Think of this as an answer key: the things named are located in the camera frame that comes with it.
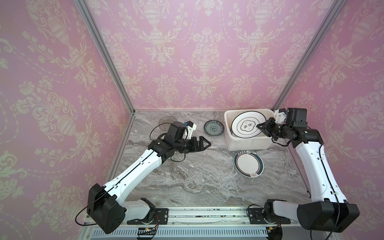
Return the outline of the white clover emblem plate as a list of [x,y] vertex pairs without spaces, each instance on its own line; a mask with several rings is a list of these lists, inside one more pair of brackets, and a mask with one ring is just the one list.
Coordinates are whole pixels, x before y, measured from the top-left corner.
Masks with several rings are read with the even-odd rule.
[[232,122],[231,130],[234,136],[241,139],[257,137],[262,131],[257,125],[266,121],[266,117],[257,111],[248,111],[239,114]]

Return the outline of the white plastic bin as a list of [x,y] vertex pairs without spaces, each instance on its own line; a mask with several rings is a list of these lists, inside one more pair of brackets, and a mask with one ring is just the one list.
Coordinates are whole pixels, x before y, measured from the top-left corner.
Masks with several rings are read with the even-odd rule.
[[257,137],[250,139],[241,139],[238,137],[231,136],[229,128],[232,125],[233,120],[236,116],[241,113],[248,111],[257,111],[262,113],[266,120],[273,117],[275,118],[274,112],[269,109],[255,109],[255,110],[229,110],[224,113],[225,118],[225,140],[227,148],[230,151],[242,151],[242,150],[266,150],[272,144],[272,139],[261,133]]

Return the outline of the green rim Hao Wei plate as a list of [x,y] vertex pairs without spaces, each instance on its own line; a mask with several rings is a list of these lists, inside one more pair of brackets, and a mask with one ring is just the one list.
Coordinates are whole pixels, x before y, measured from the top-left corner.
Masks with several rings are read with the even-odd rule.
[[230,131],[231,136],[237,137],[237,136],[234,134],[234,132],[233,132],[233,130],[232,130],[232,127],[229,128],[229,131]]

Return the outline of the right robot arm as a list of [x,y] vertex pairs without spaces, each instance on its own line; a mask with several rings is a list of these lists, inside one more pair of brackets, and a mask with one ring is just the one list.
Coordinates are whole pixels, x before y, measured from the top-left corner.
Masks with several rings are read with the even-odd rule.
[[283,123],[269,118],[258,129],[273,140],[285,139],[299,155],[306,172],[311,203],[293,204],[267,200],[264,218],[270,223],[279,218],[298,222],[305,230],[341,233],[360,215],[356,204],[350,204],[342,193],[327,161],[324,141],[318,130],[309,128],[307,110],[289,108]]

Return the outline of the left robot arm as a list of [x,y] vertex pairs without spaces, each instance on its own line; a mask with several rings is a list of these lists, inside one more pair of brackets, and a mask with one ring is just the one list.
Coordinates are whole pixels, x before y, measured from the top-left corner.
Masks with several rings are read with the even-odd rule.
[[165,134],[152,140],[144,153],[125,171],[104,185],[95,184],[89,190],[87,214],[105,234],[115,231],[123,222],[156,219],[155,205],[146,198],[128,202],[132,190],[153,170],[175,153],[186,155],[203,152],[212,144],[205,137],[194,137],[196,125],[173,122]]

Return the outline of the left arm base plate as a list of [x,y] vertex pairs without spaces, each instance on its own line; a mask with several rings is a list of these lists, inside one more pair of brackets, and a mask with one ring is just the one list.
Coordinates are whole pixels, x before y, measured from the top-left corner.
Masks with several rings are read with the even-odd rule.
[[150,220],[131,220],[127,225],[167,225],[169,217],[168,208],[155,209],[154,216]]

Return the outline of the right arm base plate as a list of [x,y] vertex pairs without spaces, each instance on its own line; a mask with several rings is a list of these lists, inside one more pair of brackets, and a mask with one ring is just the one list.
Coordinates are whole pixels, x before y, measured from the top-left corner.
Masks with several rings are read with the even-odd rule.
[[289,225],[291,223],[290,219],[283,217],[265,217],[264,210],[254,206],[247,209],[246,214],[251,225]]

